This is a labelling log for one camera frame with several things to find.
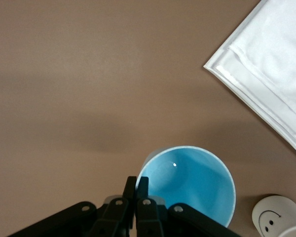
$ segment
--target cup rim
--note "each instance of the cup rim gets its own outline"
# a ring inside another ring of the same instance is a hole
[[[233,178],[231,176],[230,171],[228,170],[227,166],[223,163],[223,161],[221,159],[219,159],[215,154],[211,153],[210,151],[208,151],[208,150],[206,150],[204,148],[196,147],[196,146],[175,146],[175,147],[167,147],[167,148],[161,148],[161,149],[155,150],[154,152],[150,153],[148,155],[148,157],[146,158],[146,160],[144,161],[144,164],[143,164],[143,166],[141,168],[141,171],[140,171],[140,173],[138,175],[138,179],[137,179],[137,183],[136,183],[136,188],[138,187],[139,180],[142,177],[144,170],[147,168],[147,166],[153,160],[157,159],[158,157],[162,156],[165,153],[168,153],[168,152],[171,152],[171,151],[174,151],[174,150],[179,150],[179,149],[192,149],[192,150],[198,150],[198,151],[207,153],[212,158],[214,158],[215,160],[217,160],[220,163],[220,165],[224,168],[225,172],[227,173],[227,175],[228,175],[228,177],[229,177],[229,179],[230,179],[230,181],[232,183],[232,193],[233,193],[232,212],[229,215],[228,221],[224,224],[225,227],[228,227],[229,224],[230,224],[230,222],[231,222],[231,220],[232,220],[232,217],[234,215],[234,211],[235,211],[235,208],[236,208],[236,188],[235,188],[235,183],[233,181]]]

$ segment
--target cup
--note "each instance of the cup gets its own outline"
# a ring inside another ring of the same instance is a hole
[[[296,203],[287,197],[263,198],[253,208],[252,220],[263,237],[296,237]]]
[[[213,153],[194,146],[159,149],[151,153],[140,171],[148,177],[148,195],[165,200],[167,208],[185,203],[227,227],[236,204],[233,179]]]

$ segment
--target folded white cloth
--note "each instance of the folded white cloth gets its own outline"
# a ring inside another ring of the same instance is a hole
[[[204,67],[296,149],[296,0],[262,0]]]

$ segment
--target blue cup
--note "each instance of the blue cup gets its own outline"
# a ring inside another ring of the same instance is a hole
[[[236,205],[233,179],[213,153],[193,146],[151,153],[138,176],[149,178],[149,196],[159,196],[169,208],[182,202],[227,227]]]

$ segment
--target brown surface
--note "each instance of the brown surface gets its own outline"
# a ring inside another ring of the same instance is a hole
[[[225,162],[230,228],[259,236],[258,200],[296,202],[296,152],[202,68],[257,3],[0,1],[0,237],[82,200],[102,205],[173,145]]]

